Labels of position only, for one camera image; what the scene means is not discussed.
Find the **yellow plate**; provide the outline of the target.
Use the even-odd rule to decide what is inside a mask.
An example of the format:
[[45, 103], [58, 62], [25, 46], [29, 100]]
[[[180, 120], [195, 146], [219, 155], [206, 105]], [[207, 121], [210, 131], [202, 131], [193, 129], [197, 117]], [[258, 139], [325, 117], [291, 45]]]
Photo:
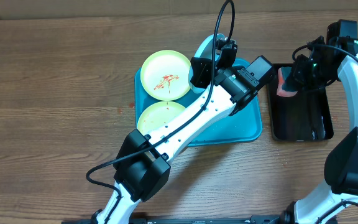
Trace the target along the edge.
[[146, 108], [137, 122], [137, 129], [143, 134], [157, 129], [181, 114], [185, 107], [174, 101], [160, 101]]

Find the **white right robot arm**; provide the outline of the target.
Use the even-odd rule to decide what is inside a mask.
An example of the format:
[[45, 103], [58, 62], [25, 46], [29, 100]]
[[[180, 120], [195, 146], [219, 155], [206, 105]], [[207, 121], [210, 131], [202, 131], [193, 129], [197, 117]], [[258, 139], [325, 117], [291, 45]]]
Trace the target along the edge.
[[302, 90], [318, 91], [340, 81], [349, 112], [349, 133], [329, 153], [324, 180], [305, 198], [293, 202], [282, 213], [282, 223], [328, 223], [350, 205], [358, 207], [358, 39], [323, 37], [304, 46], [309, 56], [294, 50], [292, 71], [278, 73], [280, 96], [294, 96]]

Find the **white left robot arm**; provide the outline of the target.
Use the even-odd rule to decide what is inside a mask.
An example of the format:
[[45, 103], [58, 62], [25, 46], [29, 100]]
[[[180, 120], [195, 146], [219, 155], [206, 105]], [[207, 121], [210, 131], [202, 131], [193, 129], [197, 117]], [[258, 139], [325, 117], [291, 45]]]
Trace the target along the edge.
[[179, 153], [213, 123], [245, 108], [265, 85], [272, 64], [263, 56], [250, 65], [235, 65], [236, 42], [218, 39], [199, 48], [191, 59], [190, 85], [203, 93], [184, 112], [142, 134], [130, 132], [112, 165], [116, 173], [113, 194], [92, 223], [128, 223], [140, 202], [152, 198], [166, 183]]

